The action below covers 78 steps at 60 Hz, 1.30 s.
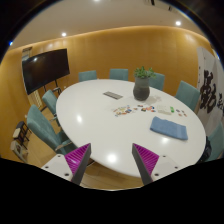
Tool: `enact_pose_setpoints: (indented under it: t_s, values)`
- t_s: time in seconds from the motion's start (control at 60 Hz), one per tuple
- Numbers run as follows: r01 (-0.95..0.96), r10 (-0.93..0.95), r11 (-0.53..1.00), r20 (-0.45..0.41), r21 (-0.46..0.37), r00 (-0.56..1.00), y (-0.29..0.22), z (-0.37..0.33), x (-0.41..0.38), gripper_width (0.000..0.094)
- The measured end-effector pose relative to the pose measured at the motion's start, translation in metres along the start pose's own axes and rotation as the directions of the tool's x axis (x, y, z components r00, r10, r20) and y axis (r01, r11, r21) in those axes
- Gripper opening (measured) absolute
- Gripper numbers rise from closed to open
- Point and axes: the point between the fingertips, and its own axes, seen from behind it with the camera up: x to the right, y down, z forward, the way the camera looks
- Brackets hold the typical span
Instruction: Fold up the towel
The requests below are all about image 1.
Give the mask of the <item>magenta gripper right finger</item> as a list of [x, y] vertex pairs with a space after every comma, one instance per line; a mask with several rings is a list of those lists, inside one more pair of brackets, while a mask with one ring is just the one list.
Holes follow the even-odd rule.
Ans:
[[135, 143], [132, 144], [132, 155], [136, 162], [143, 184], [148, 185], [152, 183], [152, 171], [159, 160], [159, 156], [156, 153]]

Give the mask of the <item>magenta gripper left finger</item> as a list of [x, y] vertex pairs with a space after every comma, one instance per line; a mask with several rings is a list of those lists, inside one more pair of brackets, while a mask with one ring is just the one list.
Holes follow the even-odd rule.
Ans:
[[91, 155], [91, 144], [83, 145], [65, 155], [65, 160], [73, 174], [71, 182], [80, 185]]

